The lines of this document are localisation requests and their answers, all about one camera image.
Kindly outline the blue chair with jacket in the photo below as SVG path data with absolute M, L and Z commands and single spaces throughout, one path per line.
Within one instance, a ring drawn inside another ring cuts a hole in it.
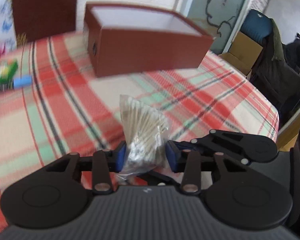
M 300 103 L 300 74 L 286 62 L 279 29 L 273 19 L 251 9 L 241 32 L 262 46 L 251 68 L 250 82 L 277 109 L 284 124 Z

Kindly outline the brown shoe box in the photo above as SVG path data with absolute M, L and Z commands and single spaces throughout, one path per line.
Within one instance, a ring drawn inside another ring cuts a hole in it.
M 214 42 L 183 15 L 143 5 L 88 2 L 84 23 L 97 77 L 196 68 Z

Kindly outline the blue capped marker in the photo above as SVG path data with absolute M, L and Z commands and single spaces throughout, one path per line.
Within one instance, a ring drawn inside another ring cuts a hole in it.
M 32 84 L 32 76 L 23 76 L 15 78 L 13 80 L 7 81 L 6 83 L 0 83 L 0 93 L 7 90 L 15 90 L 19 88 L 24 88 Z

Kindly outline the open cardboard box floor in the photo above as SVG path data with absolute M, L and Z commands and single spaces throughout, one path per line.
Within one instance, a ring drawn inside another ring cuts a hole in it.
M 228 52 L 219 57 L 247 76 L 261 51 L 262 46 L 239 31 Z

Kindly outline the green box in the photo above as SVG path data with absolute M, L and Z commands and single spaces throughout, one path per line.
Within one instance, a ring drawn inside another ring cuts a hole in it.
M 0 84 L 11 81 L 18 69 L 17 60 L 0 61 Z

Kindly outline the bag of white beads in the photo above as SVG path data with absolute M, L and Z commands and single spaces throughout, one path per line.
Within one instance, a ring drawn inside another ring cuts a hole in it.
M 158 109 L 129 95 L 120 96 L 120 115 L 126 156 L 117 175 L 119 181 L 166 167 L 165 145 L 170 136 L 170 120 Z

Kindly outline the person in black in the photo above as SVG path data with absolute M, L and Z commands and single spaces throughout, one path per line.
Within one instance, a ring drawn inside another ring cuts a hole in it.
M 298 74 L 300 73 L 300 34 L 296 34 L 296 39 L 284 46 L 286 63 Z

